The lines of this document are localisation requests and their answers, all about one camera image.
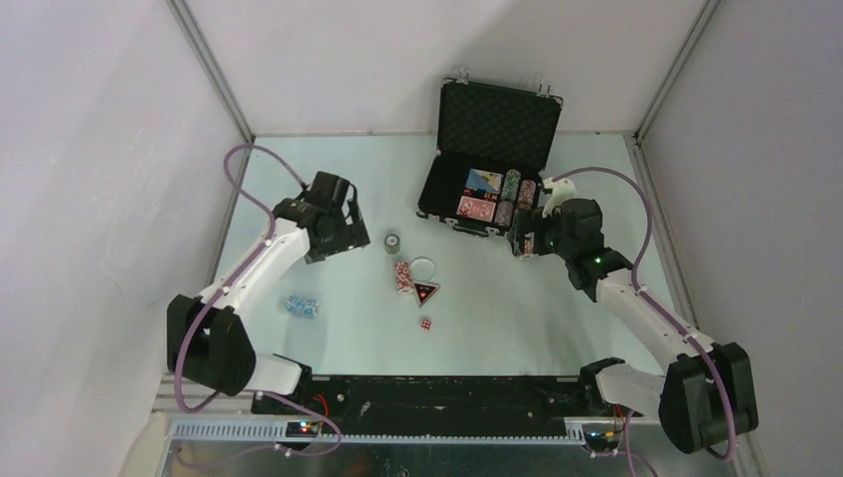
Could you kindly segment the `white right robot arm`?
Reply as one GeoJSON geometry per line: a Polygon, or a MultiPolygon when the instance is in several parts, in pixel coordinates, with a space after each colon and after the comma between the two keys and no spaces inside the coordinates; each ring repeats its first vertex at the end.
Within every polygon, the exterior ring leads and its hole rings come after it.
{"type": "Polygon", "coordinates": [[[603,415],[618,404],[655,417],[686,454],[758,428],[748,353],[736,343],[717,343],[636,283],[632,262],[604,243],[596,201],[569,199],[549,214],[518,208],[507,240],[516,256],[559,257],[573,288],[618,318],[662,371],[645,373],[617,358],[583,367],[584,411],[603,415]]]}

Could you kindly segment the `blue white chip stack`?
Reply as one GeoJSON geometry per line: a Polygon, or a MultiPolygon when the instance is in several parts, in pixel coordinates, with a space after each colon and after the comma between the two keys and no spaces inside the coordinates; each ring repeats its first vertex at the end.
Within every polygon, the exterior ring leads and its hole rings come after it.
{"type": "Polygon", "coordinates": [[[292,316],[302,318],[315,318],[319,311],[319,302],[315,299],[288,296],[284,309],[292,316]]]}

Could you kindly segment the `pink white chip stack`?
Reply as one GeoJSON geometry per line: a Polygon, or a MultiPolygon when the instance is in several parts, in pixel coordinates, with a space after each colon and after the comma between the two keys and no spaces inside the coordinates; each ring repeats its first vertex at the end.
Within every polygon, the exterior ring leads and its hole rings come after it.
{"type": "Polygon", "coordinates": [[[536,189],[536,183],[532,180],[524,180],[520,183],[517,196],[518,209],[529,210],[533,207],[533,200],[536,194],[536,189]]]}

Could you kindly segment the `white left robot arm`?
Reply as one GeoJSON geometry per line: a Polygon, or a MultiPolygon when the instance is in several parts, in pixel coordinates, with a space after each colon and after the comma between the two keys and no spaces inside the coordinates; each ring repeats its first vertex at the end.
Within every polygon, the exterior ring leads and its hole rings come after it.
{"type": "Polygon", "coordinates": [[[167,366],[222,395],[275,393],[281,406],[298,414],[312,406],[314,387],[301,378],[302,365],[254,348],[253,315],[295,263],[323,261],[364,247],[370,238],[357,188],[327,172],[266,213],[266,230],[236,265],[201,292],[178,294],[168,304],[167,366]]]}

